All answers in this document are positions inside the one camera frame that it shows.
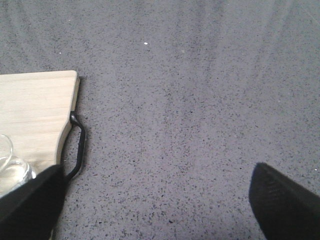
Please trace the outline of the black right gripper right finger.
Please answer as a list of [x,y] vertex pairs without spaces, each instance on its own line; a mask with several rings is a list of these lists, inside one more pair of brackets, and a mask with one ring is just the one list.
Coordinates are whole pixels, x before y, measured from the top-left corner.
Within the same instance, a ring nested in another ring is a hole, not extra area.
[[252,212],[268,240],[318,240],[320,198],[270,165],[256,164],[248,192]]

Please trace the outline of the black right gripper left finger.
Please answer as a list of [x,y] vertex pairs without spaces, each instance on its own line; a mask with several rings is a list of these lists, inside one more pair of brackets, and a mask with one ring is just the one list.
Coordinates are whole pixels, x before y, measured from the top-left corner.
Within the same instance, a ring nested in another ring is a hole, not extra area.
[[67,182],[53,165],[0,198],[2,240],[48,240],[62,211]]

